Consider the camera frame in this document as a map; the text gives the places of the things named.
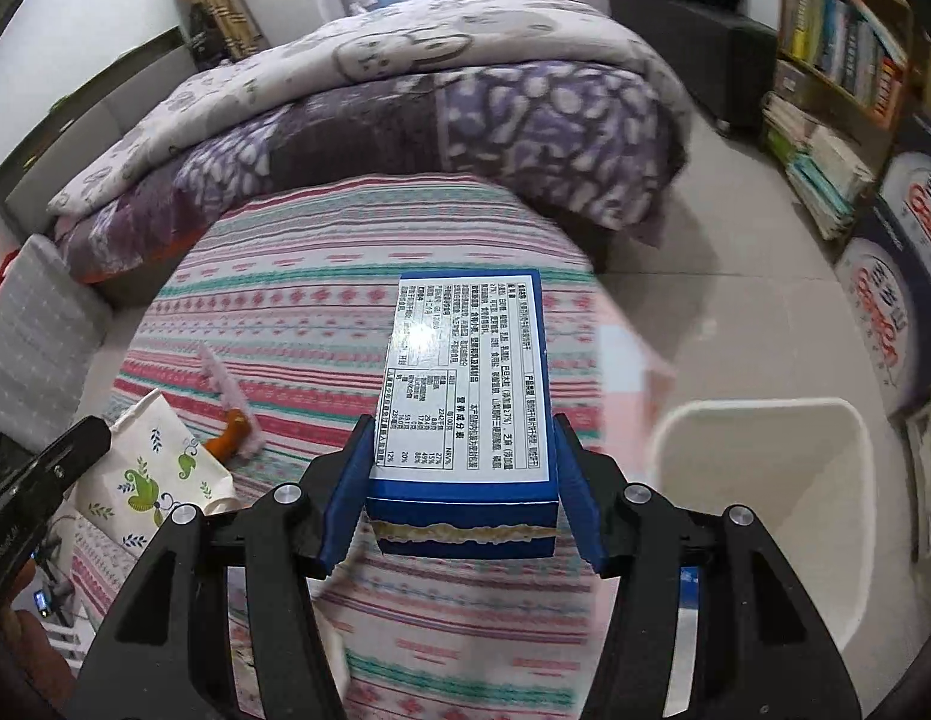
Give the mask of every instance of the striped bedsheet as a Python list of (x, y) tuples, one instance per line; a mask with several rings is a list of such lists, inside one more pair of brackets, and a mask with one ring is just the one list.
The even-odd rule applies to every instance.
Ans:
[[(207, 344), (267, 434), (259, 456), (231, 467), (250, 503), (374, 413), (399, 274), (488, 266), (541, 272), (553, 409), (601, 446), (587, 261), (508, 191), (449, 175), (344, 181), (219, 220), (146, 312), (108, 415), (159, 386), (196, 437), (217, 434), (221, 407), (197, 355)], [(550, 560), (445, 562), (382, 555), (363, 523), (316, 602), (347, 648), (349, 714), (577, 716), (601, 650), (597, 583), (561, 528)], [(254, 712), (254, 695), (243, 702)]]

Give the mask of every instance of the person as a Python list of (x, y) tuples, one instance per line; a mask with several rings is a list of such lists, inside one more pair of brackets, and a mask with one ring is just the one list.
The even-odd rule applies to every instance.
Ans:
[(0, 608), (0, 628), (6, 646), (34, 688), (61, 712), (75, 685), (71, 669), (51, 646), (39, 619), (29, 611), (10, 608), (12, 600), (35, 579), (35, 571), (34, 560), (29, 560), (12, 583), (8, 599)]

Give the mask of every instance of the plastic bin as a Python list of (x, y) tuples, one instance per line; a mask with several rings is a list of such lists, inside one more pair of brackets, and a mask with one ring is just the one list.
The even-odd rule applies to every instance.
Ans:
[(875, 550), (872, 442), (839, 398), (688, 403), (655, 428), (649, 483), (675, 506), (752, 508), (840, 650), (865, 613)]

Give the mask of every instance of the cardboard box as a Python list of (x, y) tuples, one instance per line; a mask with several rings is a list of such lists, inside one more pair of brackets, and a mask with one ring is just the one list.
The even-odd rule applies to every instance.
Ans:
[(382, 552), (549, 557), (558, 480), (537, 271), (406, 274), (366, 512)]
[(902, 121), (879, 194), (931, 277), (931, 119)]
[(888, 415), (931, 389), (931, 276), (881, 200), (853, 227), (836, 274), (858, 319)]
[(827, 105), (822, 96), (822, 82), (784, 59), (776, 62), (773, 91), (806, 111), (822, 110)]

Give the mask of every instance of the white tile floor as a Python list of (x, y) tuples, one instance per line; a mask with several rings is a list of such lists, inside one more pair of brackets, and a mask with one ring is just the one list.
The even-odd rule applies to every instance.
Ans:
[(702, 120), (675, 183), (664, 246), (622, 239), (609, 293), (675, 365), (670, 405), (836, 395), (866, 420), (878, 487), (875, 579), (846, 663), (872, 709), (931, 631), (931, 566), (910, 562), (907, 464), (883, 415), (845, 295), (771, 160)]

